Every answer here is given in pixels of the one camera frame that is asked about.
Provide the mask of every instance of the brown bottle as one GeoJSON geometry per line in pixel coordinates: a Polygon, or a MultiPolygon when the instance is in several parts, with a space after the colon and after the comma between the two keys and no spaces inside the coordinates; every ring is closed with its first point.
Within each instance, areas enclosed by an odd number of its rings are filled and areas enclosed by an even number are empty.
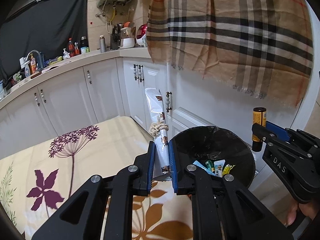
{"type": "Polygon", "coordinates": [[[72,38],[69,38],[68,49],[69,49],[70,57],[74,57],[75,56],[75,46],[72,43],[72,38]]]}

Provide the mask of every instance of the white cabinet door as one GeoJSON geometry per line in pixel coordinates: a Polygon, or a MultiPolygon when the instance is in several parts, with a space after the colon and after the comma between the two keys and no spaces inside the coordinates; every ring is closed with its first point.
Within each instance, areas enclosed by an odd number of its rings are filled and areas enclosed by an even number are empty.
{"type": "Polygon", "coordinates": [[[168,139],[169,140],[171,140],[173,137],[175,137],[178,133],[188,129],[188,127],[186,127],[182,123],[171,118],[170,115],[167,117],[167,124],[169,124],[169,130],[168,130],[168,139]]]}
{"type": "MultiPolygon", "coordinates": [[[[139,60],[138,69],[140,67],[140,77],[144,88],[157,88],[160,90],[164,108],[165,108],[165,95],[166,95],[166,65],[154,64],[151,60],[139,60]]],[[[143,101],[146,113],[146,125],[149,129],[152,121],[150,117],[149,107],[147,104],[147,98],[145,91],[143,90],[143,101]]]]}
{"type": "Polygon", "coordinates": [[[38,91],[58,135],[98,122],[83,68],[71,70],[40,84],[38,91]]]}
{"type": "Polygon", "coordinates": [[[124,116],[116,60],[100,61],[83,69],[98,122],[124,116]]]}
{"type": "Polygon", "coordinates": [[[137,61],[130,59],[123,60],[125,86],[127,90],[130,115],[143,129],[147,130],[143,82],[140,82],[139,79],[135,79],[135,76],[138,76],[137,65],[137,61]]]}
{"type": "Polygon", "coordinates": [[[15,152],[57,136],[37,88],[23,93],[5,108],[11,120],[10,143],[15,152]]]}
{"type": "MultiPolygon", "coordinates": [[[[168,91],[172,92],[172,110],[169,113],[171,125],[174,125],[172,120],[188,128],[216,125],[232,131],[251,145],[254,107],[265,107],[267,120],[281,127],[290,127],[297,112],[272,99],[255,98],[209,77],[203,79],[193,71],[176,70],[168,66],[167,73],[168,91]]],[[[254,157],[257,170],[261,170],[265,165],[262,152],[254,154],[254,157]]]]}
{"type": "Polygon", "coordinates": [[[16,140],[19,138],[12,133],[12,122],[4,107],[0,110],[0,159],[19,151],[16,140]]]}

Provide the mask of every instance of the white plastic bag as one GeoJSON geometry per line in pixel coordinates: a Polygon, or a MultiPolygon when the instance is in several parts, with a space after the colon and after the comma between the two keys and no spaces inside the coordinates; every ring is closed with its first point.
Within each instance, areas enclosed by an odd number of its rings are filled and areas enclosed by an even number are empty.
{"type": "Polygon", "coordinates": [[[153,179],[164,181],[170,179],[170,160],[163,98],[159,89],[145,89],[152,124],[149,133],[156,145],[153,179]]]}

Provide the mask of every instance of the blue gripper pad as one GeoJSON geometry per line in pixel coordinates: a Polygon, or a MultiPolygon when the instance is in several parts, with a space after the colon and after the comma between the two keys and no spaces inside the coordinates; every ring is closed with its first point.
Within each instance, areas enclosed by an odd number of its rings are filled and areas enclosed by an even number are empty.
{"type": "Polygon", "coordinates": [[[171,171],[171,178],[172,178],[172,187],[175,193],[178,192],[178,177],[177,177],[177,167],[176,162],[174,159],[174,152],[172,146],[172,140],[169,142],[169,160],[170,160],[170,171],[171,171]]]}
{"type": "Polygon", "coordinates": [[[290,136],[288,135],[287,131],[285,129],[283,129],[282,127],[277,126],[276,124],[267,121],[266,128],[269,131],[276,134],[280,140],[282,140],[284,142],[288,142],[290,140],[290,136]]]}
{"type": "Polygon", "coordinates": [[[149,168],[148,168],[148,180],[147,180],[148,194],[150,194],[151,187],[152,187],[153,168],[155,165],[155,151],[156,151],[156,145],[153,142],[151,150],[150,150],[150,162],[149,162],[149,168]]]}

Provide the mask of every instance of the cabinet handle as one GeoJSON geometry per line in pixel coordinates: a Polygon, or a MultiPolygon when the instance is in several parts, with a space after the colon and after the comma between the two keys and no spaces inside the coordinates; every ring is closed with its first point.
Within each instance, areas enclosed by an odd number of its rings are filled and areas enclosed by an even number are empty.
{"type": "Polygon", "coordinates": [[[35,100],[36,100],[37,105],[40,107],[40,103],[38,102],[38,98],[37,98],[37,93],[35,93],[35,100]]]}
{"type": "Polygon", "coordinates": [[[41,97],[42,97],[43,102],[44,102],[44,103],[46,103],[46,102],[47,102],[47,100],[45,100],[45,98],[44,98],[43,90],[42,90],[42,89],[40,90],[40,93],[41,93],[41,97]]]}
{"type": "Polygon", "coordinates": [[[172,92],[167,92],[166,94],[166,99],[165,99],[165,105],[166,105],[166,109],[167,109],[167,113],[172,110],[172,108],[170,107],[170,95],[172,95],[172,92]]]}
{"type": "Polygon", "coordinates": [[[140,77],[140,83],[142,83],[142,81],[144,81],[144,78],[142,78],[142,69],[143,68],[143,65],[139,65],[139,68],[138,68],[138,75],[140,77]]]}
{"type": "Polygon", "coordinates": [[[91,76],[90,76],[90,71],[89,71],[89,70],[87,70],[87,75],[88,75],[89,83],[92,84],[91,76]]]}
{"type": "Polygon", "coordinates": [[[133,64],[133,74],[134,74],[134,80],[137,81],[137,66],[136,64],[133,64]]]}

